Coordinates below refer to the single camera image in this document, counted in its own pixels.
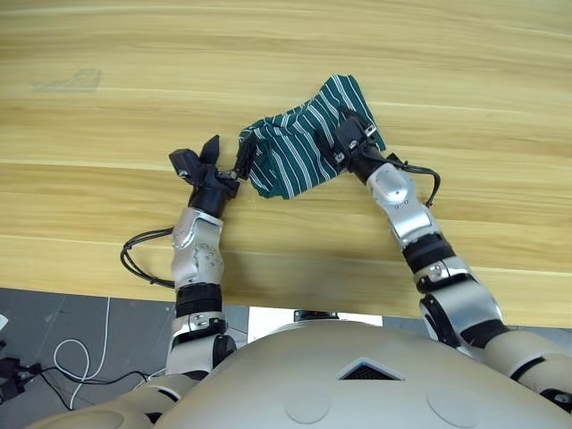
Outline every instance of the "white cable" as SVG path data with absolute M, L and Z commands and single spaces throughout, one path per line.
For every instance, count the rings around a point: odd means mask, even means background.
M 143 381 L 143 382 L 139 383 L 137 386 L 135 386 L 133 388 L 133 390 L 137 389 L 139 386 L 141 386 L 147 382 L 150 382 L 151 380 L 155 380 L 156 378 L 158 378 L 158 375 L 161 373 L 164 373 L 166 371 L 166 369 L 167 368 L 161 368 L 158 371 L 155 371 L 154 373 L 152 373 L 150 376 L 147 377 L 146 381 Z
M 78 391 L 80 391 L 81 387 L 83 386 L 83 384 L 81 384 L 82 382 L 85 382 L 86 380 L 91 380 L 93 378 L 95 378 L 99 372 L 101 371 L 101 368 L 104 365 L 105 362 L 105 353 L 107 352 L 107 334 L 109 333 L 109 304 L 111 302 L 111 298 L 107 298 L 107 310 L 105 311 L 105 336 L 104 336 L 104 349 L 101 353 L 101 360 L 99 361 L 99 366 L 97 367 L 97 370 L 92 374 L 92 375 L 88 375 L 88 371 L 89 371 L 89 365 L 91 363 L 90 359 L 89 359 L 89 352 L 88 352 L 88 348 L 86 347 L 86 345 L 81 342 L 80 340 L 77 340 L 75 338 L 69 338 L 67 340 L 63 340 L 62 342 L 60 342 L 54 349 L 54 365 L 57 369 L 59 369 L 60 371 L 62 371 L 64 374 L 69 375 L 72 378 L 75 378 L 78 380 L 78 387 L 75 388 L 75 391 L 73 391 L 73 394 L 71 396 L 70 399 L 70 408 L 73 409 L 73 401 L 75 401 L 75 397 L 78 394 Z M 83 350 L 83 353 L 86 357 L 86 368 L 83 371 L 83 375 L 76 375 L 71 371 L 68 371 L 67 369 L 65 369 L 63 366 L 61 366 L 59 364 L 59 362 L 57 361 L 57 352 L 59 351 L 59 349 L 67 343 L 74 343 L 74 344 L 78 344 L 81 349 Z

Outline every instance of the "black wire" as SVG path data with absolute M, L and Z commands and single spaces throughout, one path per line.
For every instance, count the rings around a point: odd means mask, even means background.
M 396 167 L 404 170 L 406 172 L 412 172 L 413 174 L 429 174 L 433 176 L 433 190 L 431 192 L 431 196 L 425 201 L 425 205 L 430 207 L 433 205 L 433 200 L 439 191 L 439 187 L 441 186 L 441 176 L 436 171 L 428 168 L 428 167 L 420 167 L 418 165 L 411 165 L 406 163 L 400 163 L 399 161 L 395 161 L 392 159 L 385 159 L 390 164 L 395 165 Z
M 377 145 L 375 143 L 368 143 L 366 145 L 363 145 L 361 147 L 361 155 L 372 159 L 374 161 L 379 161 L 379 158 L 371 156 L 368 154 L 368 152 L 366 151 L 367 146 L 373 146 L 375 148 L 377 148 Z M 396 166 L 397 168 L 400 168 L 403 171 L 406 172 L 411 172 L 413 174 L 429 174 L 433 176 L 433 190 L 431 192 L 431 196 L 427 199 L 427 201 L 425 201 L 425 205 L 427 207 L 430 207 L 433 205 L 433 200 L 435 198 L 435 196 L 437 195 L 437 192 L 439 191 L 439 187 L 441 186 L 441 176 L 439 175 L 439 173 L 437 173 L 435 170 L 432 170 L 428 167 L 421 167 L 419 165 L 412 165 L 412 164 L 408 164 L 408 162 L 406 161 L 405 163 L 402 163 L 401 161 L 397 161 L 395 159 L 390 159 L 390 158 L 384 158 L 383 159 L 384 162 L 392 164 L 394 166 Z
M 54 393 L 57 395 L 57 397 L 60 399 L 60 401 L 62 402 L 63 406 L 65 407 L 65 409 L 67 409 L 68 411 L 72 411 L 72 409 L 70 408 L 70 406 L 65 402 L 65 399 L 63 398 L 62 393 L 60 393 L 53 384 L 51 384 L 49 382 L 49 380 L 47 380 L 46 376 L 44 375 L 44 373 L 47 373 L 49 371 L 57 371 L 58 373 L 60 373 L 61 375 L 63 375 L 65 378 L 67 378 L 68 380 L 76 383 L 76 384 L 87 384 L 87 385 L 92 385 L 92 386 L 106 386 L 109 384 L 114 384 L 114 383 L 118 383 L 121 380 L 123 380 L 124 378 L 129 377 L 130 375 L 134 375 L 137 374 L 139 375 L 145 382 L 147 381 L 147 375 L 145 373 L 142 373 L 141 371 L 129 371 L 127 374 L 122 375 L 121 377 L 117 377 L 113 380 L 97 380 L 97 379 L 93 379 L 93 380 L 84 380 L 82 381 L 81 379 L 76 379 L 70 375 L 67 375 L 65 372 L 63 372 L 60 368 L 56 367 L 56 366 L 50 366 L 49 368 L 45 368 L 42 369 L 39 373 L 37 374 L 33 374 L 28 378 L 23 379 L 22 381 L 27 383 L 28 381 L 40 376 L 42 378 L 42 380 L 44 380 L 44 382 L 46 382 L 46 384 L 50 387 L 50 389 L 52 389 L 52 391 L 54 391 Z
M 161 279 L 159 277 L 155 277 L 154 275 L 148 274 L 144 272 L 135 261 L 131 258 L 129 251 L 134 247 L 137 246 L 139 243 L 149 240 L 155 240 L 160 237 L 164 237 L 166 235 L 172 234 L 172 228 L 165 228 L 164 230 L 153 230 L 142 232 L 141 234 L 136 235 L 135 237 L 131 237 L 125 244 L 123 244 L 122 251 L 119 255 L 119 259 L 122 262 L 122 265 L 132 273 L 133 275 L 138 276 L 140 279 L 143 279 L 151 284 L 158 284 L 160 286 L 165 286 L 165 288 L 174 288 L 175 282 L 171 280 Z
M 46 382 L 46 384 L 50 387 L 50 389 L 52 389 L 54 391 L 54 393 L 57 395 L 57 397 L 60 399 L 60 401 L 62 402 L 63 406 L 65 407 L 65 409 L 67 409 L 68 411 L 72 411 L 72 409 L 70 408 L 70 406 L 68 404 L 65 403 L 65 399 L 63 398 L 62 394 L 57 391 L 57 389 L 53 386 L 53 384 L 51 384 L 46 376 L 43 373 L 39 373 L 38 374 L 40 377 L 42 377 L 42 379 Z
M 141 371 L 129 371 L 128 373 L 122 375 L 121 377 L 117 377 L 113 380 L 98 380 L 98 379 L 91 379 L 91 380 L 84 380 L 82 381 L 80 377 L 76 378 L 76 377 L 72 377 L 71 375 L 66 374 L 65 372 L 63 372 L 60 368 L 56 367 L 56 366 L 50 366 L 49 368 L 45 368 L 41 371 L 41 373 L 39 374 L 43 374 L 46 373 L 48 371 L 57 371 L 58 373 L 60 373 L 61 375 L 63 375 L 65 378 L 67 378 L 68 380 L 70 380 L 71 382 L 77 383 L 77 384 L 86 384 L 86 385 L 92 385 L 92 386 L 106 386 L 109 384 L 114 384 L 117 382 L 120 382 L 121 380 L 123 380 L 124 378 L 129 377 L 130 375 L 134 375 L 137 374 L 139 375 L 144 381 L 147 381 L 147 374 L 142 373 Z

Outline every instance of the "vent grille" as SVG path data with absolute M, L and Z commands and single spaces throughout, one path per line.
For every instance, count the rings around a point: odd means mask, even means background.
M 360 364 L 347 373 L 342 380 L 397 380 L 397 378 L 384 374 L 378 369 L 366 364 Z

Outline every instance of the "wood grain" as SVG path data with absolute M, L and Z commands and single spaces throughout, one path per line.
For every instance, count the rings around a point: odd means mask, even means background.
M 4 3 L 2 286 L 172 299 L 118 261 L 187 200 L 168 153 L 218 133 L 230 166 L 243 127 L 351 73 L 390 151 L 442 175 L 433 211 L 507 322 L 572 327 L 571 17 L 568 0 Z M 82 69 L 97 87 L 63 90 Z M 229 303 L 418 315 L 349 175 L 290 201 L 242 186 L 224 220 Z M 163 275 L 171 256 L 137 254 Z

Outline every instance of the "cloth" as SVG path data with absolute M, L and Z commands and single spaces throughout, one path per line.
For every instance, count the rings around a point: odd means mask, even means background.
M 346 119 L 340 112 L 342 106 L 374 123 L 354 77 L 334 74 L 314 98 L 242 130 L 239 144 L 252 132 L 257 137 L 257 153 L 249 178 L 262 197 L 293 198 L 338 175 L 321 156 L 314 136 L 317 131 L 330 147 L 333 145 L 333 131 Z M 377 146 L 384 150 L 380 133 L 376 132 L 374 138 Z

